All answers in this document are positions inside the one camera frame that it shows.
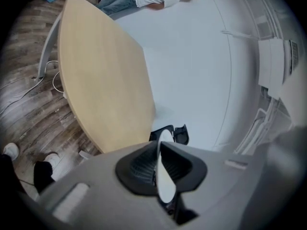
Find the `shoe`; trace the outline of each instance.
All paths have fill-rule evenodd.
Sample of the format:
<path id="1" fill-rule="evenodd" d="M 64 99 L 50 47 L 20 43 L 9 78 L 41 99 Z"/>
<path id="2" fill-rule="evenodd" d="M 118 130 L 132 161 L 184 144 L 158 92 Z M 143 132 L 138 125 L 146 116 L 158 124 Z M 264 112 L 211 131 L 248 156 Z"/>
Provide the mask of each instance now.
<path id="1" fill-rule="evenodd" d="M 54 170 L 59 163 L 59 156 L 56 153 L 51 153 L 47 157 L 45 157 L 44 162 L 50 163 L 52 166 L 52 170 Z"/>
<path id="2" fill-rule="evenodd" d="M 19 155 L 19 148 L 15 143 L 9 143 L 4 147 L 3 154 L 8 155 L 14 161 Z"/>

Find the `wooden table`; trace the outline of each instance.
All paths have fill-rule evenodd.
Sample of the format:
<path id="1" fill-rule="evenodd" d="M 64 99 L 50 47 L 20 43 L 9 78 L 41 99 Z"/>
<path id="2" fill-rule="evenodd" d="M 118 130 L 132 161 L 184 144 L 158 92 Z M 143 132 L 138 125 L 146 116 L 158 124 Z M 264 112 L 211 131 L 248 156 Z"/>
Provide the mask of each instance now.
<path id="1" fill-rule="evenodd" d="M 154 100 L 141 46 L 86 0 L 66 0 L 58 61 L 69 105 L 102 152 L 149 139 Z"/>

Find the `jeans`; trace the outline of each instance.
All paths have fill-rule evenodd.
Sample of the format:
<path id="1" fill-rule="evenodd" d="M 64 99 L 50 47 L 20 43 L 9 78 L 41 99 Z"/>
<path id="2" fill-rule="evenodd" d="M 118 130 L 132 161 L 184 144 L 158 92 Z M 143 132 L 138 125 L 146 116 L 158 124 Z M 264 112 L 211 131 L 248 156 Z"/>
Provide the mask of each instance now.
<path id="1" fill-rule="evenodd" d="M 101 0 L 96 7 L 106 15 L 112 15 L 123 10 L 137 8 L 135 0 Z"/>
<path id="2" fill-rule="evenodd" d="M 15 174 L 13 163 L 8 155 L 0 155 L 1 187 L 8 191 L 18 191 L 25 193 L 17 175 Z M 52 176 L 52 166 L 48 162 L 38 161 L 34 166 L 34 186 L 40 194 L 54 180 Z"/>

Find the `white cable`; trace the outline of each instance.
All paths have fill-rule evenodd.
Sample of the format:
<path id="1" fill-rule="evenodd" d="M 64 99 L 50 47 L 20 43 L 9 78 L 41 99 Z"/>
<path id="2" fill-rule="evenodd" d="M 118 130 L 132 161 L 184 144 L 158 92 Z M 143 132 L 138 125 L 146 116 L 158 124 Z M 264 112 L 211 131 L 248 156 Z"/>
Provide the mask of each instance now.
<path id="1" fill-rule="evenodd" d="M 39 82 L 38 82 L 35 86 L 33 86 L 31 89 L 27 90 L 19 99 L 15 100 L 15 101 L 13 101 L 13 102 L 11 102 L 11 103 L 9 103 L 9 104 L 0 112 L 0 115 L 2 115 L 2 114 L 4 113 L 4 111 L 5 111 L 10 105 L 12 105 L 13 103 L 15 103 L 15 102 L 17 102 L 17 101 L 20 101 L 22 98 L 24 98 L 26 94 L 28 94 L 32 89 L 34 89 L 35 87 L 37 87 L 37 86 L 44 80 L 45 74 L 46 74 L 47 66 L 48 66 L 48 64 L 51 63 L 51 62 L 58 62 L 58 61 L 57 61 L 57 60 L 48 61 L 47 64 L 46 64 L 46 67 L 45 67 L 44 76 L 43 76 L 43 78 L 41 79 L 41 81 L 39 81 Z"/>
<path id="2" fill-rule="evenodd" d="M 53 80 L 52 80 L 52 85 L 53 85 L 53 88 L 57 91 L 57 92 L 60 92 L 60 93 L 64 93 L 64 91 L 60 91 L 58 90 L 55 86 L 54 86 L 54 79 L 56 78 L 56 76 L 59 74 L 59 71 L 58 73 L 54 76 Z"/>

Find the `black pants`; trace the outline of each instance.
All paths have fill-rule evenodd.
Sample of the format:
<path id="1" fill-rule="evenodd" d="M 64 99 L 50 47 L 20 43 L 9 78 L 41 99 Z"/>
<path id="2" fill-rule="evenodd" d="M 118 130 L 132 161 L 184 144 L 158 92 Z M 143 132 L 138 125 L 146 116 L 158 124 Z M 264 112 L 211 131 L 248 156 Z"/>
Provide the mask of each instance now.
<path id="1" fill-rule="evenodd" d="M 3 177 L 1 184 L 8 190 L 26 193 L 15 174 L 13 163 L 8 155 L 0 155 L 0 173 Z M 34 166 L 34 186 L 40 194 L 47 186 L 54 182 L 51 178 L 52 166 L 48 162 L 38 161 Z"/>

